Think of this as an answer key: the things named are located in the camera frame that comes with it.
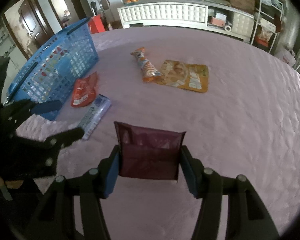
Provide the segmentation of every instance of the screw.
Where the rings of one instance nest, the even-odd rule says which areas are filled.
[[[247,180],[247,177],[240,174],[240,175],[238,175],[238,180],[240,180],[241,182],[245,182]]]
[[[60,182],[63,182],[65,177],[59,175],[58,177],[56,177],[56,182],[60,183]]]
[[[51,166],[53,163],[53,159],[51,157],[49,157],[47,160],[46,160],[46,166]]]
[[[98,172],[99,172],[99,171],[98,171],[97,168],[92,168],[92,169],[89,170],[89,174],[90,174],[90,175],[96,175]]]
[[[52,139],[50,140],[50,144],[51,144],[51,145],[55,145],[56,143],[57,143],[57,139],[52,138]]]
[[[211,168],[204,168],[203,172],[204,174],[211,175],[213,173],[213,170]]]

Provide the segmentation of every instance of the paper roll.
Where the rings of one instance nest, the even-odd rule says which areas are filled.
[[[232,30],[231,26],[230,25],[226,25],[225,26],[225,30],[226,30],[226,32],[230,32]]]

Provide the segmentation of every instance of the basket handle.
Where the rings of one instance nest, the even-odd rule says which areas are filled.
[[[70,35],[71,33],[73,33],[75,30],[79,29],[82,25],[86,24],[88,21],[90,21],[90,17],[86,18],[83,22],[79,23],[76,27],[74,27],[73,29],[69,30],[67,32],[67,35]]]
[[[23,76],[23,78],[21,78],[21,80],[19,81],[19,83],[15,86],[15,88],[13,89],[13,91],[11,92],[11,94],[7,97],[7,101],[6,103],[10,103],[11,100],[13,99],[13,97],[16,95],[16,93],[18,92],[19,88],[22,86],[23,82],[26,80],[26,78],[30,75],[30,73],[32,72],[32,70],[37,66],[38,62],[35,62],[27,71],[27,73]]]

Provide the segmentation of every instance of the doorway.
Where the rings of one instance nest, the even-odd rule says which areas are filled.
[[[2,19],[27,59],[53,35],[37,0],[13,0]]]
[[[80,0],[48,0],[62,28],[86,17]]]

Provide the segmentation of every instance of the wooden door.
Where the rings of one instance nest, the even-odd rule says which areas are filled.
[[[31,6],[30,0],[24,0],[18,12],[26,30],[36,41],[38,48],[40,48],[49,37],[43,28],[38,15],[33,9],[33,6]]]

